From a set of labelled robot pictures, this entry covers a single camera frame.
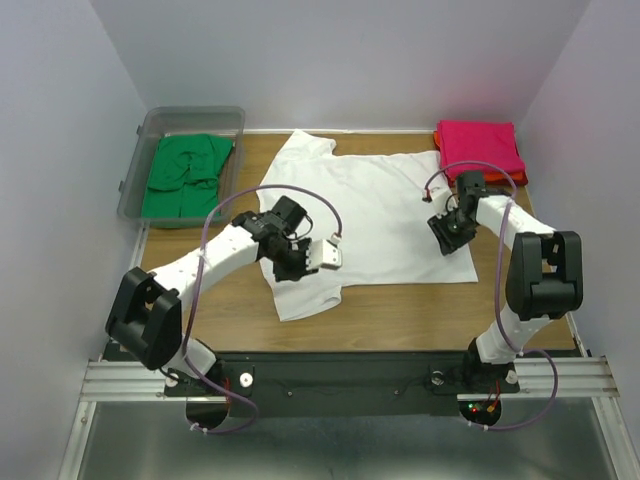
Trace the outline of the white t shirt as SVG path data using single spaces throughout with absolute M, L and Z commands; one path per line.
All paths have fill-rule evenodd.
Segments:
M 272 265 L 261 264 L 282 322 L 337 306 L 349 286 L 475 283 L 468 247 L 440 252 L 428 226 L 435 205 L 422 199 L 425 186 L 447 199 L 451 191 L 438 174 L 440 155 L 425 151 L 394 155 L 336 156 L 333 139 L 294 131 L 274 157 L 257 196 L 261 210 L 283 195 L 307 210 L 312 239 L 326 239 L 343 223 L 343 265 L 298 282 L 277 282 Z

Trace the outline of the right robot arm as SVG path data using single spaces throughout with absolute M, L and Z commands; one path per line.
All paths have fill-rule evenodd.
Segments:
M 508 262 L 497 262 L 495 319 L 471 341 L 456 378 L 470 389 L 514 382 L 511 365 L 531 338 L 582 304 L 581 238 L 537 220 L 517 205 L 514 193 L 488 186 L 480 170 L 459 175 L 455 192 L 457 201 L 450 204 L 425 189 L 425 201 L 437 206 L 428 225 L 441 254 L 468 245 L 480 226 L 498 237 L 500 250 L 510 252 Z

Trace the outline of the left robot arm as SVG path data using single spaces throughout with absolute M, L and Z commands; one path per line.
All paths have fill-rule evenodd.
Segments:
M 306 211 L 283 196 L 272 210 L 238 215 L 216 237 L 178 260 L 122 278 L 105 330 L 149 370 L 173 369 L 211 381 L 217 359 L 191 338 L 199 295 L 229 274 L 261 259 L 273 263 L 278 281 L 316 273 L 324 260 L 340 255 L 325 240 L 293 239 Z

